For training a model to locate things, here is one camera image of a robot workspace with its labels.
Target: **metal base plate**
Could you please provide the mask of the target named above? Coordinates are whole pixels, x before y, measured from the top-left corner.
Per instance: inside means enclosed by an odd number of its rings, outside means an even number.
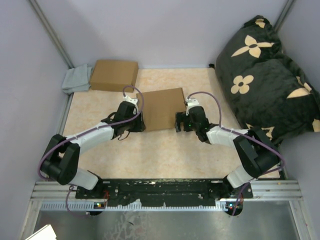
[[[226,191],[222,179],[103,179],[93,190],[78,187],[75,198],[107,199],[108,207],[127,206],[137,200],[142,207],[198,207],[215,206],[221,198],[236,198],[238,191]],[[243,198],[253,198],[251,185],[243,191]]]

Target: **brown cardboard box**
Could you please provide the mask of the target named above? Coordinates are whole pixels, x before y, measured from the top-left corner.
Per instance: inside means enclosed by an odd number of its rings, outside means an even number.
[[[176,113],[186,111],[184,92],[181,87],[160,91],[143,92],[144,107],[142,110],[146,131],[173,129]],[[141,96],[137,93],[139,108]]]
[[[122,92],[127,85],[136,85],[138,69],[136,61],[98,60],[90,79],[91,89]],[[128,87],[125,91],[134,90]]]

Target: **beige flower print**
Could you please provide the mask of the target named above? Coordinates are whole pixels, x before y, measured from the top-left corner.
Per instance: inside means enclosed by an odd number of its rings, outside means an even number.
[[[252,129],[253,128],[253,126],[252,125],[250,125],[249,123],[245,123],[246,124],[246,126],[248,127],[248,129]],[[271,126],[271,127],[262,127],[261,128],[262,130],[264,130],[264,131],[267,131],[267,132],[265,132],[265,135],[270,139],[270,140],[272,140],[272,132],[273,132],[273,130],[275,129],[275,127],[274,126]]]
[[[252,36],[249,35],[245,37],[244,43],[246,46],[235,51],[231,57],[235,57],[249,51],[251,56],[258,59],[261,54],[260,48],[271,48],[274,44],[273,42],[257,42]]]
[[[303,86],[303,87],[300,87],[298,89],[295,89],[293,90],[286,98],[287,99],[293,99],[293,98],[299,98],[299,97],[302,97],[302,96],[307,96],[310,93],[310,91],[312,90],[311,87],[309,86],[308,83],[304,83],[302,84],[301,80],[300,80],[300,77],[299,76],[296,76],[296,79],[298,80],[298,83]]]
[[[312,126],[313,126],[313,131],[320,132],[320,120],[313,119]]]
[[[257,24],[260,28],[265,28],[266,23],[264,22],[264,19],[258,18],[255,20],[255,24]]]
[[[239,92],[240,94],[246,94],[249,92],[249,85],[254,80],[254,76],[248,75],[245,77],[242,77],[241,75],[236,76],[233,79],[234,85],[231,87],[231,93],[236,94]]]

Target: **cardboard box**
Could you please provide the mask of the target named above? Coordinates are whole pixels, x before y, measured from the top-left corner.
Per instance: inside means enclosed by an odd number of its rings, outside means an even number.
[[[175,128],[176,113],[186,111],[184,92],[181,87],[160,91],[143,92],[142,110],[146,131]],[[138,106],[141,108],[141,96]]]
[[[138,69],[136,61],[98,60],[90,79],[91,89],[122,92],[127,85],[136,85]]]

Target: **metal frame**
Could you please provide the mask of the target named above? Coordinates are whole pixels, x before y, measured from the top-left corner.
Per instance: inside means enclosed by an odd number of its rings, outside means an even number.
[[[276,32],[279,31],[281,25],[288,16],[293,4],[296,0],[287,0],[281,14],[279,15],[274,28]],[[59,40],[56,32],[50,25],[45,14],[41,10],[37,0],[28,0],[35,14],[42,23],[44,29],[47,31],[52,43],[55,45],[57,51],[61,55],[63,61],[69,68],[74,68],[70,56],[66,52],[63,44]],[[66,125],[69,109],[73,99],[73,94],[68,95],[68,99],[65,105],[65,109],[59,124],[57,133],[62,134]],[[316,240],[316,234],[310,219],[310,215],[304,204],[303,197],[299,188],[299,184],[295,180],[258,180],[252,182],[251,188],[253,191],[254,198],[247,198],[244,201],[289,201],[290,208],[292,211],[292,217],[294,219],[299,237],[303,240]],[[23,228],[20,234],[20,239],[25,239],[33,234],[37,218],[40,210],[54,210],[54,211],[66,211],[65,209],[65,198],[69,191],[69,186],[59,185],[56,182],[51,181],[38,181],[35,183],[34,190],[29,202],[28,210],[24,220]],[[103,199],[76,199],[76,193],[72,192],[69,196],[70,209],[73,211],[85,211],[92,210],[94,202],[103,201]],[[192,207],[183,208],[183,211],[224,211],[225,202],[235,201],[235,199],[221,199],[216,201],[216,207]],[[179,211],[179,208],[167,208],[167,207],[153,207],[144,208],[139,202],[134,202],[129,206],[119,207],[107,207],[105,211]]]

